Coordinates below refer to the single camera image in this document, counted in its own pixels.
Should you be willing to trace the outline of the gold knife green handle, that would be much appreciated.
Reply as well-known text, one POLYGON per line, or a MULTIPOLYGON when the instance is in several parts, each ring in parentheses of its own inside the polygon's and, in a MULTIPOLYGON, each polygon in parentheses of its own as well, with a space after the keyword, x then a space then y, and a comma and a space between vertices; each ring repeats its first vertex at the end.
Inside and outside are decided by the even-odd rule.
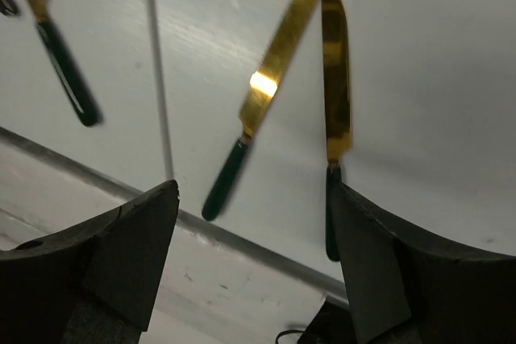
POLYGON ((340 159, 352 141, 348 29, 341 0, 322 0, 322 53, 327 149, 325 249, 327 258, 338 262, 331 192, 342 183, 340 159))
POLYGON ((223 211, 239 177, 248 150, 279 89, 293 54, 318 0, 290 0, 261 62, 249 80, 240 107, 242 133, 231 149, 202 207, 202 218, 212 222, 223 211))
POLYGON ((45 46, 48 58, 74 112, 82 125, 91 127, 101 122, 101 115, 85 78, 67 43, 48 10, 49 0, 27 0, 35 27, 45 46))

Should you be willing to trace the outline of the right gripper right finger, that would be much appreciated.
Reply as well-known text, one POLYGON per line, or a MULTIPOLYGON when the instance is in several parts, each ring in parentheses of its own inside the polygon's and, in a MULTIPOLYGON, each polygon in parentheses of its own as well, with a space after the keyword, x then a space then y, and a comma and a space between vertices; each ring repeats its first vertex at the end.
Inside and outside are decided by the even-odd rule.
POLYGON ((514 342, 512 255, 441 237, 345 184, 330 207, 358 342, 514 342))

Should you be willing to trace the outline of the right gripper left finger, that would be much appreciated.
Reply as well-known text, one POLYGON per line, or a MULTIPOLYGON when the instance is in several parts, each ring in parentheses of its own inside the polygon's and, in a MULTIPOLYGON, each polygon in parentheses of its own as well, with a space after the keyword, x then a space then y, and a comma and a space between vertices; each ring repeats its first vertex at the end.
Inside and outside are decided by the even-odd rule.
POLYGON ((1 253, 4 343, 137 343, 148 330, 179 206, 174 180, 1 253))

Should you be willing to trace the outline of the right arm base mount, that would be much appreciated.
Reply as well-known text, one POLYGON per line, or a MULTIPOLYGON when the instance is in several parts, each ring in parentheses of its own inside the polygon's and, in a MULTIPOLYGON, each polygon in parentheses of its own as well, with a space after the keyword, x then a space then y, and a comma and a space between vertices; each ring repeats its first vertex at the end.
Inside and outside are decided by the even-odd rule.
POLYGON ((343 307, 326 300, 313 320, 301 328, 280 332, 274 342, 298 344, 356 344, 351 314, 343 307))

